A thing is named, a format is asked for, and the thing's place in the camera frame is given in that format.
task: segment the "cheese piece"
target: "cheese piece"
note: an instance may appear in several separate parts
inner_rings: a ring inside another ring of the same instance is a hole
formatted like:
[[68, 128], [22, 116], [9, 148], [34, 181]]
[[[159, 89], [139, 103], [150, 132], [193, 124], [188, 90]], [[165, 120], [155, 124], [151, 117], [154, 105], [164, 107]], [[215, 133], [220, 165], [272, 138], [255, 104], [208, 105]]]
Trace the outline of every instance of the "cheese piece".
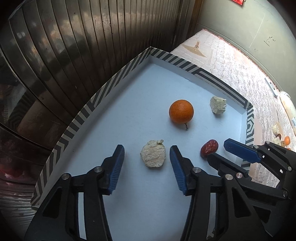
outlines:
[[273, 127], [272, 127], [272, 133], [277, 136], [277, 134], [279, 133], [279, 127], [277, 124], [275, 124]]
[[277, 144], [277, 145], [281, 145], [281, 139], [279, 137], [276, 137], [274, 138], [274, 140], [272, 141], [274, 144]]
[[161, 167], [165, 161], [165, 146], [163, 140], [151, 140], [142, 148], [140, 153], [147, 167]]
[[210, 101], [212, 112], [219, 115], [225, 111], [226, 99], [221, 97], [213, 96]]

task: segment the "orange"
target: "orange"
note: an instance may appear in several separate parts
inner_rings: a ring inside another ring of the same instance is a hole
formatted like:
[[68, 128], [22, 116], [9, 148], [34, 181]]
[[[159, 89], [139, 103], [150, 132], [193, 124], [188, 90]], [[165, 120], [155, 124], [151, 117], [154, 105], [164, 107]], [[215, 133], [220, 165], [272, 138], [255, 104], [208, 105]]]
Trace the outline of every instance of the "orange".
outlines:
[[171, 120], [176, 124], [185, 124], [191, 121], [194, 114], [193, 106], [187, 100], [177, 100], [170, 106], [169, 115]]
[[287, 145], [289, 145], [290, 144], [290, 137], [289, 136], [286, 136], [285, 137], [285, 145], [287, 146]]

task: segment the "white container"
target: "white container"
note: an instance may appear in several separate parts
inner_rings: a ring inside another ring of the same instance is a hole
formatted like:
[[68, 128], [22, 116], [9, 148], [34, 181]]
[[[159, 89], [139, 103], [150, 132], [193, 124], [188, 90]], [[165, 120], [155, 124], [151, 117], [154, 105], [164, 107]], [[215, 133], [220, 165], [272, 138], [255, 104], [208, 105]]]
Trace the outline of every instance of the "white container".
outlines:
[[283, 106], [288, 114], [294, 134], [296, 135], [296, 109], [295, 109], [293, 102], [291, 101], [291, 97], [289, 96], [288, 93], [286, 93], [284, 91], [280, 92], [279, 97], [281, 99], [281, 103], [283, 104]]

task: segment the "red sign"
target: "red sign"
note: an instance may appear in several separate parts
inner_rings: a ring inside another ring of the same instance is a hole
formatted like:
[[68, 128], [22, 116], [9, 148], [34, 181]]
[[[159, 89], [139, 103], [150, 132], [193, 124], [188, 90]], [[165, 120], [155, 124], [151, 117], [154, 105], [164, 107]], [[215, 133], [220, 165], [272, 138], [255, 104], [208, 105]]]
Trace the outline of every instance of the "red sign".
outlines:
[[243, 3], [245, 0], [233, 0], [233, 1], [235, 1], [236, 3], [242, 5], [242, 3]]

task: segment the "white surface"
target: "white surface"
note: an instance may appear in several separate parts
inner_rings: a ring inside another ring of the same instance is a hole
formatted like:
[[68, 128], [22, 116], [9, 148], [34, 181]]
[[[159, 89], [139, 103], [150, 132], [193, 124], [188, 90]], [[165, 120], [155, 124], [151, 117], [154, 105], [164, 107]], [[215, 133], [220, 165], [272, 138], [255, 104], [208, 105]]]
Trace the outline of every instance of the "white surface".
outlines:
[[[177, 145], [193, 165], [217, 175], [201, 159], [200, 148], [215, 139], [220, 144], [217, 153], [235, 161], [224, 150], [223, 142], [241, 139], [246, 115], [227, 105], [223, 115], [215, 116], [210, 108], [211, 92], [155, 64], [148, 64], [124, 91], [114, 93], [117, 98], [109, 106], [108, 100], [102, 103], [105, 108], [97, 108], [75, 135], [54, 168], [42, 199], [61, 174], [87, 173], [122, 144], [125, 160], [117, 188], [111, 196], [104, 196], [113, 240], [180, 240], [191, 197], [178, 189], [169, 160], [170, 147]], [[174, 125], [168, 115], [170, 105], [178, 99], [186, 99], [194, 107], [187, 131], [184, 125]], [[160, 168], [148, 168], [140, 151], [147, 141], [158, 139], [164, 140], [166, 160]], [[215, 219], [210, 219], [213, 227]]]

